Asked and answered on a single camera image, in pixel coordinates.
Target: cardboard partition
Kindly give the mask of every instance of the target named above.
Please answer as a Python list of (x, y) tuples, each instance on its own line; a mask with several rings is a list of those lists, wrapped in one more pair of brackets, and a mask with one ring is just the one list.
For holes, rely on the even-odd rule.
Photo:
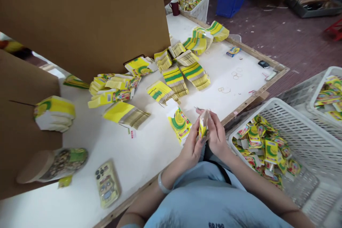
[(0, 0), (1, 32), (90, 83), (170, 46), (163, 0)]
[(50, 183), (18, 184), (15, 178), (40, 150), (62, 147), (62, 134), (41, 131), (33, 120), (34, 105), (52, 95), (60, 96), (58, 78), (0, 50), (0, 200)]

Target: gray tray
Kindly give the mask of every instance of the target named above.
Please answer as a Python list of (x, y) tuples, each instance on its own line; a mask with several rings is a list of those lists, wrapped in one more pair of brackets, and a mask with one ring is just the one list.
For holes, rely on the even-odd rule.
[(321, 16), (334, 16), (342, 13), (342, 3), (337, 0), (332, 0), (336, 7), (322, 10), (308, 11), (297, 0), (285, 0), (289, 8), (298, 14), (301, 18), (321, 17)]

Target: bracelet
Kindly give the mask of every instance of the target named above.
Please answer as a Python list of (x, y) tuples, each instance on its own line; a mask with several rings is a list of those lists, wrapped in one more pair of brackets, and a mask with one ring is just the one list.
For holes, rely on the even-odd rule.
[(166, 189), (165, 186), (163, 185), (162, 181), (161, 181), (161, 174), (163, 173), (163, 171), (161, 171), (158, 175), (158, 185), (159, 185), (159, 188), (161, 189), (161, 191), (164, 193), (164, 194), (169, 194), (171, 192), (171, 190), (169, 189)]

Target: hand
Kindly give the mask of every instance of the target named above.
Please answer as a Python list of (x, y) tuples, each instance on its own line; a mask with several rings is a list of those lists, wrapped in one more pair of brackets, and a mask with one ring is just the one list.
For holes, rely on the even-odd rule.
[(197, 165), (201, 156), (203, 145), (205, 144), (205, 141), (202, 141), (202, 138), (196, 140), (198, 135), (198, 127), (200, 125), (199, 120), (200, 119), (198, 118), (197, 121), (192, 125), (188, 137), (184, 143), (184, 147), (177, 158), (179, 167), (184, 172)]
[[(196, 112), (198, 114), (202, 114), (204, 110), (196, 109)], [(209, 148), (220, 160), (224, 162), (224, 159), (233, 153), (227, 144), (224, 127), (217, 114), (213, 112), (210, 112), (210, 116), (208, 118), (208, 129)]]

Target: white plastic crate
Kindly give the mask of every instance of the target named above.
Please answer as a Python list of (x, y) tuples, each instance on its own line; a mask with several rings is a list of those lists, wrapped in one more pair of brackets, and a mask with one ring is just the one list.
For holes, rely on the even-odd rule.
[(237, 116), (236, 125), (227, 135), (228, 145), (247, 165), (233, 145), (232, 138), (257, 114), (264, 117), (284, 138), (293, 158), (303, 165), (292, 182), (283, 176), (285, 193), (303, 209), (318, 227), (338, 223), (334, 209), (342, 197), (342, 143), (280, 99), (271, 98), (263, 105)]
[(335, 66), (329, 67), (327, 70), (292, 87), (277, 97), (342, 141), (342, 124), (328, 119), (324, 113), (314, 108), (314, 103), (324, 85), (325, 78), (332, 75), (342, 79), (342, 68)]
[[(207, 23), (207, 14), (208, 14), (209, 0), (202, 0), (192, 11), (183, 11), (180, 10), (181, 14), (188, 14), (191, 17), (194, 17), (204, 23)], [(172, 13), (172, 9), (169, 4), (165, 5), (165, 13), (166, 15)]]

